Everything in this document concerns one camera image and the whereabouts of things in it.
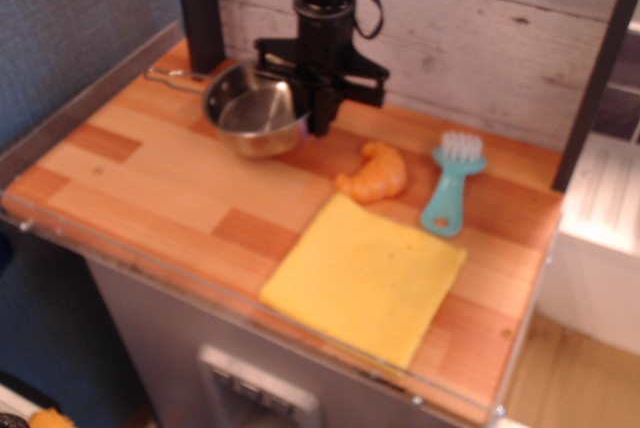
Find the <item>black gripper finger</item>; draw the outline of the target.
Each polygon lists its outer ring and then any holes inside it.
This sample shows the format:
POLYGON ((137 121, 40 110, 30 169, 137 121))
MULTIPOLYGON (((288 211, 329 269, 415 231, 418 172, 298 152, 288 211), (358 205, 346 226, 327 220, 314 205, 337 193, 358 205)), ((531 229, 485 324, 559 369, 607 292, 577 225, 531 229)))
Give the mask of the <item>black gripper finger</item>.
POLYGON ((336 117, 344 96, 333 88, 315 90, 312 95, 310 131, 316 137, 325 136, 336 117))
POLYGON ((305 80, 289 80, 295 117, 311 121, 314 109, 314 89, 305 80))

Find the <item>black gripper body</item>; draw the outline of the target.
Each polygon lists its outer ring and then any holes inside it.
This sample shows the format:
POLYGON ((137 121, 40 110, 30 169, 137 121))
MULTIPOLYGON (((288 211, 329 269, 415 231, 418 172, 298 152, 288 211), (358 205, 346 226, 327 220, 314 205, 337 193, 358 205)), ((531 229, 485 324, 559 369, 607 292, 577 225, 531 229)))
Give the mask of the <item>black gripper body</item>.
POLYGON ((260 69, 287 82, 305 80, 314 91, 333 88, 344 99, 380 106, 389 72, 354 46, 355 0, 325 7, 293 0, 293 8, 297 16, 294 38, 255 41, 260 69))

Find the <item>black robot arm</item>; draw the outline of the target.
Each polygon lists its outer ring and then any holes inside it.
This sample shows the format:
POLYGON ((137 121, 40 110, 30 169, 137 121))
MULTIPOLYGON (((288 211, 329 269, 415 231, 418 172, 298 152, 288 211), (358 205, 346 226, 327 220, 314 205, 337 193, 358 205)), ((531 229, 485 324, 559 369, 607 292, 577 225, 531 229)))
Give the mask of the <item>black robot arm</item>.
POLYGON ((375 38, 384 16, 364 33, 356 20, 356 1, 293 0, 297 35, 255 41, 259 71, 288 84, 295 113, 318 137, 327 134, 344 100, 375 107, 384 100, 389 71, 359 53, 353 42, 355 33, 375 38))

